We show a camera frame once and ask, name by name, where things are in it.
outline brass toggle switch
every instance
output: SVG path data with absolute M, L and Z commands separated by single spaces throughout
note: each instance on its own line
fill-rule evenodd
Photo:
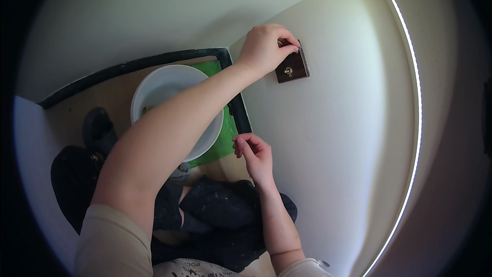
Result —
M 289 75 L 289 77 L 292 77 L 292 68 L 291 68 L 291 67 L 287 67 L 287 68 L 283 71 L 283 73 L 286 73 L 286 74 L 288 74 L 288 75 Z

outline green plastic sheet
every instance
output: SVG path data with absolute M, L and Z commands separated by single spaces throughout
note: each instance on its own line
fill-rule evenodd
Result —
M 220 61 L 218 60 L 189 66 L 195 67 L 205 73 L 207 77 L 211 77 L 222 70 L 220 67 Z M 224 121 L 222 121 L 222 129 L 220 130 L 217 140 L 202 156 L 189 161 L 190 168 L 217 161 L 221 157 L 234 153 L 234 149 L 232 149 L 232 138 L 237 134 L 238 130 L 236 128 L 236 123 L 234 122 L 234 117 L 229 114 L 229 107 L 226 105 L 224 107 Z

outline sleeve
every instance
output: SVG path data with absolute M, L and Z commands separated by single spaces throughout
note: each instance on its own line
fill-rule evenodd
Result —
M 289 265 L 280 272 L 279 277 L 333 277 L 323 270 L 313 258 L 306 258 Z
M 75 276 L 152 276 L 144 230 L 109 206 L 87 209 L 75 255 Z

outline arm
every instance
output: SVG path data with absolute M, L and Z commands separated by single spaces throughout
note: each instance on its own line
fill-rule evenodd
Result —
M 248 173 L 260 193 L 265 246 L 276 274 L 305 259 L 294 222 L 287 213 L 273 177 L 272 148 L 253 133 L 236 136 L 233 148 L 244 155 Z
M 280 48 L 278 39 L 293 45 Z M 172 171 L 225 104 L 298 47 L 282 26 L 253 28 L 236 64 L 153 108 L 121 137 L 104 163 L 91 204 L 123 212 L 150 239 L 156 195 Z

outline dark trousers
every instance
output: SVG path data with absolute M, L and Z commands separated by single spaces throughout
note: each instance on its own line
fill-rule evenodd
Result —
M 80 234 L 82 221 L 95 191 L 102 162 L 85 148 L 65 147 L 51 167 L 51 182 L 61 211 Z M 266 251 L 258 190 L 248 180 L 216 182 L 203 176 L 178 206 L 182 186 L 166 182 L 156 198 L 153 229 L 179 230 L 181 215 L 210 227 L 180 246 L 170 246 L 152 237 L 152 264 L 190 258 L 241 272 Z M 297 208 L 280 194 L 295 221 Z

